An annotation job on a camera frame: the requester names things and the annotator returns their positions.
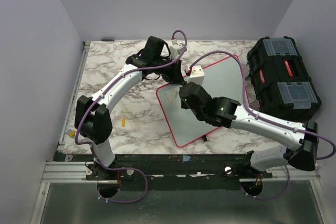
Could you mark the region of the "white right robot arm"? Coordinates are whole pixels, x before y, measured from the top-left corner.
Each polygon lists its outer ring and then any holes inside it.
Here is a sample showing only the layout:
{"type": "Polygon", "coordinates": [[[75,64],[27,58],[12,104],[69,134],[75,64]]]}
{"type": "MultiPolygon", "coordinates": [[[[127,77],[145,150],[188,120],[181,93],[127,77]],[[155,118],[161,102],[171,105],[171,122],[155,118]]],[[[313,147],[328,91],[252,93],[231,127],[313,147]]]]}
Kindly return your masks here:
{"type": "Polygon", "coordinates": [[[180,87],[181,107],[190,109],[199,121],[216,127],[234,128],[261,135],[278,143],[264,151],[247,153],[241,165],[249,178],[277,166],[290,165],[313,171],[317,159],[318,137],[315,122],[291,122],[256,112],[246,103],[227,97],[211,97],[193,82],[180,87]]]}

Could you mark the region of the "pink framed whiteboard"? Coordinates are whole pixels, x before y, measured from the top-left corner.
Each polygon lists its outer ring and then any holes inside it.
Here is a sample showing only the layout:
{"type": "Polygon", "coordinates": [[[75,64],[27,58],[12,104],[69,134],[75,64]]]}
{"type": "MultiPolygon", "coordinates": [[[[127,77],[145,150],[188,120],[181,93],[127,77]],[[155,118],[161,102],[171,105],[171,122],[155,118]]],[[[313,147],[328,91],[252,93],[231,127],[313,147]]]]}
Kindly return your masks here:
{"type": "Polygon", "coordinates": [[[177,147],[185,147],[219,127],[230,126],[234,109],[247,101],[238,63],[226,57],[208,66],[196,66],[184,85],[166,84],[156,97],[177,147]]]}

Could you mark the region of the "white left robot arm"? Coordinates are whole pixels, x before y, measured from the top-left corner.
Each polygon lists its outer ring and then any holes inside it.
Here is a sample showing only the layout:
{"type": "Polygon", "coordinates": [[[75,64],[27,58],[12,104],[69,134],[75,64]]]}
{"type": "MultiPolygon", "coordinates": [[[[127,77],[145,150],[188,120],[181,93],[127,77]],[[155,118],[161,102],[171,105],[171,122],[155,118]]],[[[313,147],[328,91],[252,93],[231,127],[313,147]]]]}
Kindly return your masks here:
{"type": "Polygon", "coordinates": [[[187,43],[178,43],[176,38],[168,44],[165,40],[150,36],[138,53],[127,57],[118,74],[102,89],[86,97],[82,95],[76,104],[75,143],[88,144],[99,165],[98,173],[104,179],[116,175],[113,164],[115,154],[108,142],[113,126],[110,114],[117,103],[138,83],[154,73],[170,84],[183,85],[181,57],[187,43]]]}

